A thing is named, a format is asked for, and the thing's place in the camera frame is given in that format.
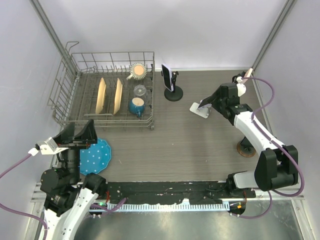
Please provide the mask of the lavender case phone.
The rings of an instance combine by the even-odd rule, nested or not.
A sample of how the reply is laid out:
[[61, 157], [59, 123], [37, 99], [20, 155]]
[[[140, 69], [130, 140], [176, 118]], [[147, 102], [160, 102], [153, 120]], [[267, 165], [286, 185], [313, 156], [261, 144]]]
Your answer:
[[212, 107], [213, 98], [211, 96], [206, 97], [205, 99], [201, 100], [197, 109], [202, 110], [204, 108], [211, 108]]

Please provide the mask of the wooden base phone stand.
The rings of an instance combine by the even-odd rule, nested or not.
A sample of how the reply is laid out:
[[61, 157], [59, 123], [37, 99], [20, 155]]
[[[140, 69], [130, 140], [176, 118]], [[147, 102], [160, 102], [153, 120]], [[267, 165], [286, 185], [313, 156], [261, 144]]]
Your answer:
[[256, 154], [255, 148], [246, 137], [237, 143], [236, 150], [245, 158], [251, 158]]

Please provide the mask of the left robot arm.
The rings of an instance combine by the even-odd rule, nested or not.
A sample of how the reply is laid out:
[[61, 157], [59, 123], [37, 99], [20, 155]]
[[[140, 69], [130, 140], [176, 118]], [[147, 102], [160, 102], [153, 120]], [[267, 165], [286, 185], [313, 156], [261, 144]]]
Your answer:
[[94, 120], [90, 119], [79, 133], [68, 124], [58, 135], [39, 142], [42, 155], [57, 156], [60, 167], [45, 170], [40, 189], [44, 201], [44, 239], [72, 240], [80, 223], [95, 200], [107, 192], [107, 181], [96, 173], [80, 178], [80, 153], [98, 142]]

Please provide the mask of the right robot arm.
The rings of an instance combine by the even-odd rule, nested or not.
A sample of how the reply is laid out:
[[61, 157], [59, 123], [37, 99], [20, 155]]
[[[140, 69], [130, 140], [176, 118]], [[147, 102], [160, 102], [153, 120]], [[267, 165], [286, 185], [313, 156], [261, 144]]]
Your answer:
[[198, 109], [214, 108], [244, 135], [250, 147], [259, 155], [255, 170], [232, 173], [232, 181], [226, 184], [226, 193], [233, 198], [245, 188], [275, 191], [298, 183], [298, 151], [277, 140], [253, 116], [248, 104], [240, 103], [246, 92], [242, 83], [223, 83], [207, 98], [200, 101]]

